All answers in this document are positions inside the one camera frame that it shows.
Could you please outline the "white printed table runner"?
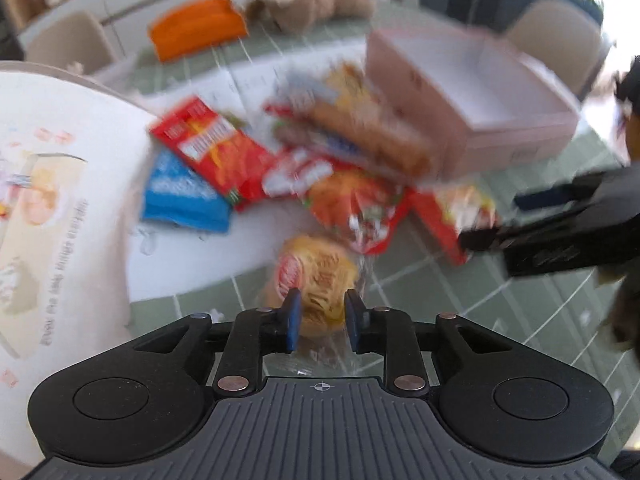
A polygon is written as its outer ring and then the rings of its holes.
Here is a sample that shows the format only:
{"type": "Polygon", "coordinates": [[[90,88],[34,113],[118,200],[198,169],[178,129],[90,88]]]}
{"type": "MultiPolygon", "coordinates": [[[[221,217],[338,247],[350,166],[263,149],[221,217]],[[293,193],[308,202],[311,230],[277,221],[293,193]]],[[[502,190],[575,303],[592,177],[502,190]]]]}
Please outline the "white printed table runner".
{"type": "Polygon", "coordinates": [[[219,66],[150,96],[163,112],[127,276],[132,301],[172,298],[264,266],[297,234],[339,229],[376,254],[405,217],[405,190],[306,148],[287,148],[262,109],[294,68],[358,61],[351,42],[219,66]]]}

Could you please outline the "white cartoon printed bag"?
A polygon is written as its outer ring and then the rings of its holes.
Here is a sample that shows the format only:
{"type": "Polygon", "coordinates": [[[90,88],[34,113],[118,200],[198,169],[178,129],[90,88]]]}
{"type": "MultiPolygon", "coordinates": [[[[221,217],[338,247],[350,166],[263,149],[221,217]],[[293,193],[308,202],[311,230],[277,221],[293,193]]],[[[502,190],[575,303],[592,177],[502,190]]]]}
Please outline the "white cartoon printed bag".
{"type": "Polygon", "coordinates": [[[152,114],[84,77],[1,66],[1,474],[41,460],[35,388],[128,337],[128,235],[152,114]]]}

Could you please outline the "orange tissue pouch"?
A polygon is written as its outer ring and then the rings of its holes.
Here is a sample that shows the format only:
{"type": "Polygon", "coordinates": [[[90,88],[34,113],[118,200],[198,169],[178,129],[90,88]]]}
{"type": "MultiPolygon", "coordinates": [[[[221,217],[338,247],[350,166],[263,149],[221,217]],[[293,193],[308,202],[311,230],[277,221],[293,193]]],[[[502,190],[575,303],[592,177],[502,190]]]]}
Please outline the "orange tissue pouch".
{"type": "Polygon", "coordinates": [[[248,28],[232,0],[191,0],[160,16],[148,35],[157,59],[167,63],[243,39],[248,28]]]}

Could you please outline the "beige chair left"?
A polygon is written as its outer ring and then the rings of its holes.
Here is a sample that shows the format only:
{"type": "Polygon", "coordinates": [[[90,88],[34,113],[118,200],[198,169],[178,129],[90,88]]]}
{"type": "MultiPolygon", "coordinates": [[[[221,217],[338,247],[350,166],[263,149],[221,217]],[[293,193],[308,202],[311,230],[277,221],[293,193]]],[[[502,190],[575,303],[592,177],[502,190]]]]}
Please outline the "beige chair left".
{"type": "Polygon", "coordinates": [[[118,60],[100,22],[85,11],[67,15],[29,44],[25,61],[91,75],[118,60]]]}

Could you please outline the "red chicken snack packet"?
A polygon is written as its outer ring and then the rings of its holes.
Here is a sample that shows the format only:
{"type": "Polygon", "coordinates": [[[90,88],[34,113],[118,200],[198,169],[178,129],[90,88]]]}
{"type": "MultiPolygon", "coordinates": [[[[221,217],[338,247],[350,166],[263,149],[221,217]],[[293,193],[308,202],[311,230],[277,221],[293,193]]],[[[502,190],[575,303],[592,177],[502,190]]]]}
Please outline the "red chicken snack packet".
{"type": "Polygon", "coordinates": [[[323,229],[361,255],[386,250],[409,212],[409,189],[348,162],[292,148],[262,177],[268,197],[294,196],[323,229]]]}

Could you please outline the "red cracker snack packet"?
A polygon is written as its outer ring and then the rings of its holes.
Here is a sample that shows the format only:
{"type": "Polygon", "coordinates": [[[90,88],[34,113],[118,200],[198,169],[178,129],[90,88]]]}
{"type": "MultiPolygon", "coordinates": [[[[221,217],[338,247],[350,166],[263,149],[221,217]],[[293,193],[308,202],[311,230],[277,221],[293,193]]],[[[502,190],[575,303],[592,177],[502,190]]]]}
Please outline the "red cracker snack packet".
{"type": "Polygon", "coordinates": [[[266,198],[262,178],[276,155],[197,96],[168,110],[149,126],[149,133],[233,209],[266,198]]]}

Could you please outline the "long sausage bread packet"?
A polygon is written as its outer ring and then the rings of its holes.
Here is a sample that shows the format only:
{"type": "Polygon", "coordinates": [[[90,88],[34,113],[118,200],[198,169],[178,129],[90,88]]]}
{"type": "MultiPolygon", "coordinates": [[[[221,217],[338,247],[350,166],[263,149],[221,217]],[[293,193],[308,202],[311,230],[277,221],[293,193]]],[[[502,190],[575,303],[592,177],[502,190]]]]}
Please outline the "long sausage bread packet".
{"type": "Polygon", "coordinates": [[[397,115],[355,64],[335,65],[320,76],[291,70],[279,96],[294,117],[354,144],[406,178],[439,173],[439,146],[397,115]]]}

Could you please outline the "red yellow snack packet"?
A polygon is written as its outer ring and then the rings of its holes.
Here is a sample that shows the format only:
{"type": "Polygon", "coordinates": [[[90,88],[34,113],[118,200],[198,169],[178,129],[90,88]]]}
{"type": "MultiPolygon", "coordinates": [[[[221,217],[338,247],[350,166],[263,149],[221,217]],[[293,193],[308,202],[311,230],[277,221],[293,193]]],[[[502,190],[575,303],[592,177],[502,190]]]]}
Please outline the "red yellow snack packet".
{"type": "Polygon", "coordinates": [[[495,202],[474,184],[448,184],[413,191],[409,204],[454,266],[469,261],[469,254],[458,242],[463,231],[489,229],[499,223],[495,202]]]}

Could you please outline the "pink cardboard box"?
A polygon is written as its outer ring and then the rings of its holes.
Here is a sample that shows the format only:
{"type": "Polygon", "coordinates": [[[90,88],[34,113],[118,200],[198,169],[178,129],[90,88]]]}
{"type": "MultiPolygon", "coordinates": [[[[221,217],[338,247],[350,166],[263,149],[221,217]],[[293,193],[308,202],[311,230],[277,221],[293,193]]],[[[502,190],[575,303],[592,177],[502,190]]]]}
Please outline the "pink cardboard box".
{"type": "Polygon", "coordinates": [[[375,29],[364,71],[439,147],[448,180],[560,154],[579,120],[551,70],[483,29],[375,29]]]}

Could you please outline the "blue snack packet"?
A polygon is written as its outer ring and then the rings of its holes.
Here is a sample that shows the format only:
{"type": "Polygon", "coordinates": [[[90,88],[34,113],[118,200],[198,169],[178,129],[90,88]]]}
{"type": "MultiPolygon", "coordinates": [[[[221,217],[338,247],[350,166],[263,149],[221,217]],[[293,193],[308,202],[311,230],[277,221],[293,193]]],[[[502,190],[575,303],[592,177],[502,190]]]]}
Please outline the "blue snack packet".
{"type": "Polygon", "coordinates": [[[171,151],[157,155],[143,194],[141,219],[227,233],[231,206],[171,151]]]}

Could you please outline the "beige chair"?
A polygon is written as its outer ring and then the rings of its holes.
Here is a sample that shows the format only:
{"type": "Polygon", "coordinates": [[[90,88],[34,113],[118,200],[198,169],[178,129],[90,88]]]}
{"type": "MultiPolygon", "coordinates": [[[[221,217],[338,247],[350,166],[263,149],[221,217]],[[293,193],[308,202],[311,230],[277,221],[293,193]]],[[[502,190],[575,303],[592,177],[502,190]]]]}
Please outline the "beige chair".
{"type": "Polygon", "coordinates": [[[100,22],[85,11],[67,15],[29,44],[25,61],[91,75],[118,60],[100,22]]]}
{"type": "Polygon", "coordinates": [[[601,26],[568,0],[536,0],[503,33],[536,58],[582,102],[612,47],[601,26]]]}

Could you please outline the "yellow small bread packet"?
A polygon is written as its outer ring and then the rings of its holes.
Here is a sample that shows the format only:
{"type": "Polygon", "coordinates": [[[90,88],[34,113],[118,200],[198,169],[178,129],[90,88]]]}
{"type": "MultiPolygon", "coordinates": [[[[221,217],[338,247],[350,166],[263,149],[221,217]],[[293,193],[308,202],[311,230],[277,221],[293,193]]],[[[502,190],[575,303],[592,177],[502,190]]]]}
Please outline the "yellow small bread packet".
{"type": "Polygon", "coordinates": [[[300,334],[320,338],[344,330],[345,294],[366,288],[371,263],[324,236],[298,234],[286,240],[269,273],[262,296],[268,308],[281,307],[296,288],[302,297],[300,334]]]}

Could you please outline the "red dark sausage packet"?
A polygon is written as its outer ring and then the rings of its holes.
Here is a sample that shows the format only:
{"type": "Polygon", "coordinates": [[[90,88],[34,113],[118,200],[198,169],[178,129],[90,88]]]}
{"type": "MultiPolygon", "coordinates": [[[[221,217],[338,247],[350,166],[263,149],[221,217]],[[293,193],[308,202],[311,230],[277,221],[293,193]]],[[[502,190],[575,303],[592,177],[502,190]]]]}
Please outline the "red dark sausage packet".
{"type": "Polygon", "coordinates": [[[289,146],[306,146],[340,159],[350,159],[361,155],[361,151],[350,141],[337,134],[321,130],[310,122],[294,117],[287,105],[267,103],[262,110],[274,123],[271,133],[279,142],[289,146]]]}

